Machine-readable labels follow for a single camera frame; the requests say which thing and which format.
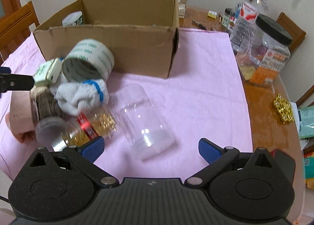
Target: plastic container with black lid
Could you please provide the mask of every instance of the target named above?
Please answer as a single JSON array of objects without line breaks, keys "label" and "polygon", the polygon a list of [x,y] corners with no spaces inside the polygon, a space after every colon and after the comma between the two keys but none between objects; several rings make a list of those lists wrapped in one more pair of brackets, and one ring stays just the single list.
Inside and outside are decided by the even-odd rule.
[{"label": "plastic container with black lid", "polygon": [[273,19],[259,14],[248,25],[236,61],[245,81],[270,85],[290,58],[291,35]]}]

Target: glass jar with golden contents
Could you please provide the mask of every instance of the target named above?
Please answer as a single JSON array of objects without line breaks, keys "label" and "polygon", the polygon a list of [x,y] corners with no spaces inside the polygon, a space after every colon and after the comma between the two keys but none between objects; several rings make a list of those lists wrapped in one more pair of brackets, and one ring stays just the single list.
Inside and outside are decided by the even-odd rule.
[{"label": "glass jar with golden contents", "polygon": [[107,137],[116,130],[111,113],[99,106],[68,121],[66,130],[52,142],[52,147],[54,151],[62,151],[70,145],[82,146],[97,136]]}]

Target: cardboard box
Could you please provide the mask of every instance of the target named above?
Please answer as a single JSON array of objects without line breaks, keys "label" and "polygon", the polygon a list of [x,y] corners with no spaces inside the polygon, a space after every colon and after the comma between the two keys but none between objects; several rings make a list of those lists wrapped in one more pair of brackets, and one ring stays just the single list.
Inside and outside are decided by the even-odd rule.
[{"label": "cardboard box", "polygon": [[[75,11],[82,11],[85,25],[63,27]],[[65,57],[80,40],[93,38],[113,52],[113,70],[167,78],[178,31],[177,0],[77,0],[39,25],[34,36],[46,60]]]}]

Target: teal package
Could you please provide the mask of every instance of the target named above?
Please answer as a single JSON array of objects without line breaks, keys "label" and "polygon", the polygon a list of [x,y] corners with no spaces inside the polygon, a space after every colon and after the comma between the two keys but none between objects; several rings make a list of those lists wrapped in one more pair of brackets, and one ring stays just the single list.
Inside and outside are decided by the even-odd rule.
[{"label": "teal package", "polygon": [[314,106],[298,109],[300,128],[299,137],[314,137]]},{"label": "teal package", "polygon": [[314,178],[314,157],[304,158],[305,179]]}]

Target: pen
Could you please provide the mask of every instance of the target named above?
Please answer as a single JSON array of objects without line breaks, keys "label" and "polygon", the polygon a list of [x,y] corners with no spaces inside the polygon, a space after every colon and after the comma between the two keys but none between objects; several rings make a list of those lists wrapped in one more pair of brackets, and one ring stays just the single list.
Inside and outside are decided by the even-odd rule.
[{"label": "pen", "polygon": [[197,22],[195,20],[192,20],[192,23],[196,24],[202,30],[207,30],[207,28],[204,25],[202,25],[201,23],[199,23],[199,22]]}]

